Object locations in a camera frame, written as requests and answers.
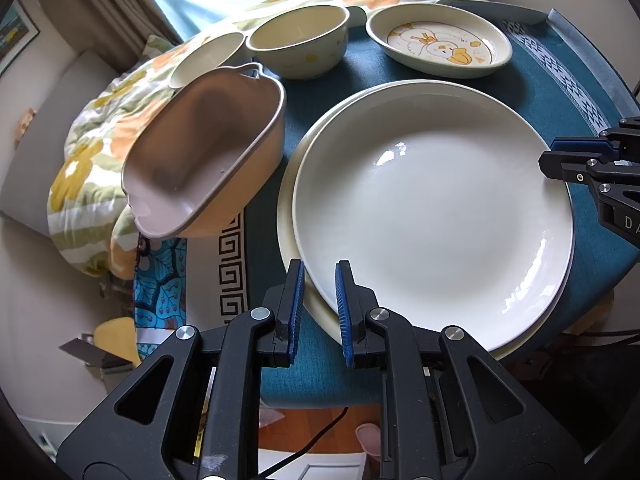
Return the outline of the plain white plate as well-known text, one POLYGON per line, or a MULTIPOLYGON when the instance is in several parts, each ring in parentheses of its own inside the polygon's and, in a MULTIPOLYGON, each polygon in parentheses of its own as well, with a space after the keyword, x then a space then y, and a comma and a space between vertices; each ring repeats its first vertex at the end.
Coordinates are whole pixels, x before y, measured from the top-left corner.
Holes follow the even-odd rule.
POLYGON ((487 350, 527 336, 559 299, 574 252, 565 184, 545 178, 547 145, 485 93, 410 80, 346 105, 296 174, 296 246, 319 295, 334 272, 415 326, 457 325, 487 350))

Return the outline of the pink heart-shaped bowl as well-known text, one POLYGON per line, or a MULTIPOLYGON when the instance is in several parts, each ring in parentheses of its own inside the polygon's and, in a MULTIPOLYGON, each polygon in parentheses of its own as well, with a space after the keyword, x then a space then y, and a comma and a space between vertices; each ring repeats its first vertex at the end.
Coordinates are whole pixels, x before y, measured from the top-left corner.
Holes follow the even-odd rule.
POLYGON ((134 141, 122 189, 150 240, 209 237, 268 181, 283 157, 286 93, 262 64, 187 84, 134 141))

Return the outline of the cream duck shallow dish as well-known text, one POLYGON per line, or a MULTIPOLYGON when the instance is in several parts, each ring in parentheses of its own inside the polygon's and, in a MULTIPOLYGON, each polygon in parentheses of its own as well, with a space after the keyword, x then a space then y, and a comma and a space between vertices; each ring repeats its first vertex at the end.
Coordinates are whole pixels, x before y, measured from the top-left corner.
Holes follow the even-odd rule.
POLYGON ((431 76, 476 79, 495 73, 512 58, 511 43, 498 27, 439 3, 377 10, 368 17, 366 31, 394 61, 431 76))

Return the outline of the cream bowl with dots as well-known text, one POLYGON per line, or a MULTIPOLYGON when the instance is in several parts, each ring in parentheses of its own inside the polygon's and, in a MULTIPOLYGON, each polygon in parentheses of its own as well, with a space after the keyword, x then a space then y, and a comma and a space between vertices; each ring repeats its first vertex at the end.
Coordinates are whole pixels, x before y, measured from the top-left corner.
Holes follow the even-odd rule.
POLYGON ((281 79, 318 78, 344 58, 349 10, 314 4, 270 18, 246 40, 250 53, 281 79))

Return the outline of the teal patterned tablecloth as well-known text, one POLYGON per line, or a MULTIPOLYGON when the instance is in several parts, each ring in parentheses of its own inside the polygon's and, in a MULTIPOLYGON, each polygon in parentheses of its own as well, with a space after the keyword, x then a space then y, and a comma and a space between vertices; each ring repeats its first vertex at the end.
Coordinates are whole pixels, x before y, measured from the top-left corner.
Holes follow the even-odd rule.
MULTIPOLYGON (((521 114, 546 140, 593 134, 582 115, 554 81, 516 44, 508 66, 473 81, 521 114)), ((611 120, 615 107, 580 66, 586 85, 611 120)), ((307 130, 330 108, 352 94, 386 82, 409 79, 410 68, 388 58, 362 28, 349 35, 346 58, 326 76, 290 81, 284 120, 284 151, 292 155, 307 130)), ((134 274, 134 325, 142 356, 151 354, 177 327, 218 327, 257 306, 270 287, 285 276, 278 253, 277 195, 282 174, 273 174, 258 194, 220 234, 209 238, 142 240, 134 274)), ((639 258, 638 249, 602 228, 589 191, 570 189, 575 213, 576 245, 568 283, 558 305, 533 338, 532 352, 587 313, 617 285, 639 258)), ((328 321, 316 314, 300 320, 299 349, 288 368, 262 373, 262 398, 275 408, 338 408, 373 404, 380 398, 380 376, 374 370, 349 370, 340 340, 328 333, 328 321)))

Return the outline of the yellow foam cushion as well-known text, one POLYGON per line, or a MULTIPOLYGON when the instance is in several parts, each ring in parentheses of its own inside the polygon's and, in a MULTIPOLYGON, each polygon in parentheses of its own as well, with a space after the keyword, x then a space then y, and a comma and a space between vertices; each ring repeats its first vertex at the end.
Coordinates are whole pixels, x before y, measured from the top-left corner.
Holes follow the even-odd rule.
POLYGON ((133 318, 123 316, 101 323, 94 329, 93 341, 96 348, 129 361, 134 367, 141 364, 133 318))

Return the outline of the floral striped duvet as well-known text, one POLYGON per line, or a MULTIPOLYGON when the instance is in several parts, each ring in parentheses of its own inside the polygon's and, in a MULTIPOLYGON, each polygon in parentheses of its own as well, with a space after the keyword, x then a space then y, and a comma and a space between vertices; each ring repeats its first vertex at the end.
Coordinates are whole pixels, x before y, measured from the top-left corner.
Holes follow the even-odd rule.
POLYGON ((196 48, 234 30, 250 34, 275 15, 308 4, 361 6, 372 13, 406 1, 437 0, 266 0, 206 26, 157 58, 138 61, 113 79, 70 126, 64 164, 50 186, 49 233, 62 257, 94 278, 107 273, 125 281, 134 277, 139 232, 120 185, 122 164, 139 134, 171 98, 172 72, 196 48))

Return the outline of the green striped pillow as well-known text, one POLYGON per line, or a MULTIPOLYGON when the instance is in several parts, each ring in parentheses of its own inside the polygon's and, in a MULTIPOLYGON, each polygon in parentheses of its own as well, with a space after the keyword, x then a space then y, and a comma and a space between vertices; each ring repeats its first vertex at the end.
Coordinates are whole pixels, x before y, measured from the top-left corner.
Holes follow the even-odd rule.
POLYGON ((170 51, 174 45, 163 37, 150 35, 141 52, 139 62, 141 64, 157 58, 158 56, 170 51))

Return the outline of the grey bed headboard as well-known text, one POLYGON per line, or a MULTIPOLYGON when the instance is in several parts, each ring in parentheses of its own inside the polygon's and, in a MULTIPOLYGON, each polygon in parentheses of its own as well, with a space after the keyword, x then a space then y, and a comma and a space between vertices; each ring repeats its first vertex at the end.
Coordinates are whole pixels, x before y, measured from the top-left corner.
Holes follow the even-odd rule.
POLYGON ((12 158, 1 187, 1 214, 49 237, 47 200, 64 164, 64 144, 80 111, 117 73, 86 51, 66 70, 38 108, 12 158))

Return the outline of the small ornament on headboard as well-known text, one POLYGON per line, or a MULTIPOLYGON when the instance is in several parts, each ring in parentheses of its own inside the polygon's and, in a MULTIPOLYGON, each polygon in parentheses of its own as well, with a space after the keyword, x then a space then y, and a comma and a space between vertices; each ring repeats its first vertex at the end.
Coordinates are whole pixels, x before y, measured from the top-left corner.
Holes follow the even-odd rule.
POLYGON ((15 146, 21 143, 22 137, 28 130, 29 125, 34 120, 36 114, 37 114, 37 111, 34 110, 32 107, 29 107, 26 110, 26 112, 22 115, 20 120, 16 123, 14 127, 14 133, 13 133, 15 146))

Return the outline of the left brown curtain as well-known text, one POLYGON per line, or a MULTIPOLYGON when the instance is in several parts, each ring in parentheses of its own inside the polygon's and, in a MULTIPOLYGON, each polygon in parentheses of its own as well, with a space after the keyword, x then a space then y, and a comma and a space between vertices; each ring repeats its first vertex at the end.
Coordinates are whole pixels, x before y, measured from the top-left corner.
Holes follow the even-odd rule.
POLYGON ((149 36, 180 44, 154 0, 38 0, 43 13, 76 51, 92 51, 124 72, 138 62, 149 36))

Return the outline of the framed harbour picture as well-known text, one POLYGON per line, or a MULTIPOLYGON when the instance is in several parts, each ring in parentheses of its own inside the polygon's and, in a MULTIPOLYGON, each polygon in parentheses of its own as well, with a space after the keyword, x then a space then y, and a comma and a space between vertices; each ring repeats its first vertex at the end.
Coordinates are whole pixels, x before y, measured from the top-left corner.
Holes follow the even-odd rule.
POLYGON ((14 0, 1 20, 0 75, 38 35, 39 28, 24 9, 21 0, 14 0))

